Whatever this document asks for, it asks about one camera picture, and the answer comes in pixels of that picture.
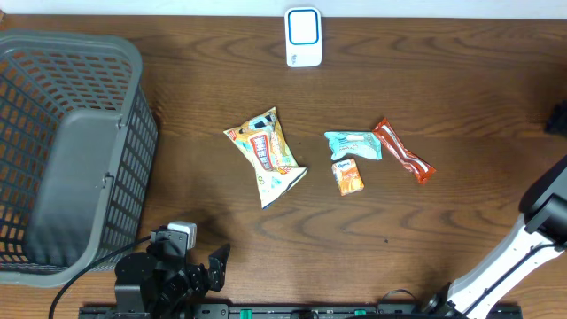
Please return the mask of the yellow snack bag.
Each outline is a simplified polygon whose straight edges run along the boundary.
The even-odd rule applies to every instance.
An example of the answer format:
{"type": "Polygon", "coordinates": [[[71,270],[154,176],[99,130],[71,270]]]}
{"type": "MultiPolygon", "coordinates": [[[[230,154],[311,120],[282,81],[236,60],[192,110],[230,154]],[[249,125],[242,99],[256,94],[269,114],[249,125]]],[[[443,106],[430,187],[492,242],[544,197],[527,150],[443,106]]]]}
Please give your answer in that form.
{"type": "Polygon", "coordinates": [[[286,143],[275,107],[224,134],[251,163],[263,209],[271,206],[307,174],[286,143]]]}

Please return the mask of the orange Kleenex tissue pack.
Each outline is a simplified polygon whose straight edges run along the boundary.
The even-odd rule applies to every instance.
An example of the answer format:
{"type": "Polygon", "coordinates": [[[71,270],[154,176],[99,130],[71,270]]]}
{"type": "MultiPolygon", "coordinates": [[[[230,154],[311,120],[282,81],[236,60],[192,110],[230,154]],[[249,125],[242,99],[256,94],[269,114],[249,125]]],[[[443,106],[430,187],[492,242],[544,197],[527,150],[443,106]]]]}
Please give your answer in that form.
{"type": "Polygon", "coordinates": [[[364,183],[354,159],[338,161],[331,166],[331,170],[342,196],[364,189],[364,183]]]}

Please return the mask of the teal wet wipes pack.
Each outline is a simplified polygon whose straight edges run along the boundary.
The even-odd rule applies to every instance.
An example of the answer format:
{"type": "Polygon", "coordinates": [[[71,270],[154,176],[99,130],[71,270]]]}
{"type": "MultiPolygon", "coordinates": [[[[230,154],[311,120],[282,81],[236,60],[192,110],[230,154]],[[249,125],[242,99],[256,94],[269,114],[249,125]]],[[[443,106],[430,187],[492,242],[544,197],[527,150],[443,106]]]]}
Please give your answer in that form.
{"type": "Polygon", "coordinates": [[[381,160],[381,142],[369,131],[327,131],[324,133],[333,161],[346,155],[355,155],[368,160],[381,160]]]}

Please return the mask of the red snack bar wrapper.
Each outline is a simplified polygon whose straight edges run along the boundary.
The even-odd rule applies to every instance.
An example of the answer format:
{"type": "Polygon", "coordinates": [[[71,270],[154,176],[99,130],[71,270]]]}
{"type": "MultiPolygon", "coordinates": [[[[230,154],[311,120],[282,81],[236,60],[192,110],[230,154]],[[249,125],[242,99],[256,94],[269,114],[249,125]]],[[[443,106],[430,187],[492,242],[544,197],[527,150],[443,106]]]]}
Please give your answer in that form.
{"type": "Polygon", "coordinates": [[[380,141],[382,146],[384,146],[408,172],[416,177],[420,184],[426,184],[436,172],[433,166],[405,147],[391,123],[386,118],[383,118],[376,125],[372,133],[380,141]]]}

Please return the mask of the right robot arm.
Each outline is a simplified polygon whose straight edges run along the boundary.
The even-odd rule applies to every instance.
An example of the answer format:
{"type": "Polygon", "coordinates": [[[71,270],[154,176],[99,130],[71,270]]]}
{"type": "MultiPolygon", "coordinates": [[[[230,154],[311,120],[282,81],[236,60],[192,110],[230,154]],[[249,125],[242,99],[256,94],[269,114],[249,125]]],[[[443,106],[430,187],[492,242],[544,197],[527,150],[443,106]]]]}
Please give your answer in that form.
{"type": "Polygon", "coordinates": [[[469,273],[423,304],[427,315],[482,319],[536,268],[566,252],[566,159],[523,195],[510,233],[469,273]]]}

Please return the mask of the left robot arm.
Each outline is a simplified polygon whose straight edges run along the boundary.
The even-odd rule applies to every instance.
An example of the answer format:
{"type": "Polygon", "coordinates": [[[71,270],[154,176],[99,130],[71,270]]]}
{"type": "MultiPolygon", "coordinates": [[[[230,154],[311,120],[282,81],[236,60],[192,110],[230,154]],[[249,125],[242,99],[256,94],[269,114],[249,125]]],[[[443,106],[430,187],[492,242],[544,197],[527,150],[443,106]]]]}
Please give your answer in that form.
{"type": "Polygon", "coordinates": [[[115,267],[117,301],[112,318],[190,318],[187,302],[218,292],[225,284],[230,245],[208,256],[209,265],[188,262],[197,225],[171,222],[150,234],[143,253],[131,253],[115,267]]]}

